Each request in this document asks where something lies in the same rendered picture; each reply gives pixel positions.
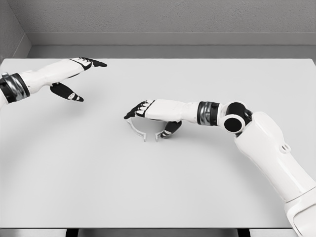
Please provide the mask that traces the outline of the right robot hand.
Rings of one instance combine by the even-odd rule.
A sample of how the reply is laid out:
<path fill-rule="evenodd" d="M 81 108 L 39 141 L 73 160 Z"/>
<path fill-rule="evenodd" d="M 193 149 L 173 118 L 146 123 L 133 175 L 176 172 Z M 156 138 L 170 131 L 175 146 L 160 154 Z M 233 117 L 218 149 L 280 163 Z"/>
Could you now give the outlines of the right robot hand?
<path fill-rule="evenodd" d="M 142 117 L 151 120 L 161 120 L 167 122 L 164 130 L 159 134 L 160 138 L 165 138 L 175 133 L 182 125 L 182 107 L 184 103 L 172 100 L 156 99 L 140 102 L 132 108 L 124 119 Z"/>

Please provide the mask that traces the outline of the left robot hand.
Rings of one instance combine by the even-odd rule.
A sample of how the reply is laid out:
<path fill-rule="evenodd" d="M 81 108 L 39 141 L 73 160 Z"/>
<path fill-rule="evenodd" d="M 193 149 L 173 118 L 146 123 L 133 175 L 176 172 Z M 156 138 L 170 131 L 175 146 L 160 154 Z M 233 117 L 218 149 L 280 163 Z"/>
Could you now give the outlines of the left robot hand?
<path fill-rule="evenodd" d="M 84 99 L 78 96 L 72 89 L 65 86 L 61 81 L 72 78 L 93 67 L 107 67 L 106 63 L 86 57 L 64 59 L 50 64 L 43 68 L 50 90 L 52 93 L 72 101 L 83 102 Z"/>

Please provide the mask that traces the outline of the white pipe clamp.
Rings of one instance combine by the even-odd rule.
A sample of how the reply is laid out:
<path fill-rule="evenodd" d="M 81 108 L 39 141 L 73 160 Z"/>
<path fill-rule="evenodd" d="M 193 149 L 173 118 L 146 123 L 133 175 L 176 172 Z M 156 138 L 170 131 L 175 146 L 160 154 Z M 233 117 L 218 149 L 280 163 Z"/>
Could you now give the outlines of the white pipe clamp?
<path fill-rule="evenodd" d="M 147 141 L 147 133 L 155 135 L 155 141 L 158 142 L 160 134 L 163 132 L 166 126 L 165 121 L 152 120 L 147 118 L 128 118 L 125 120 L 132 128 L 132 130 L 140 137 L 143 141 Z"/>

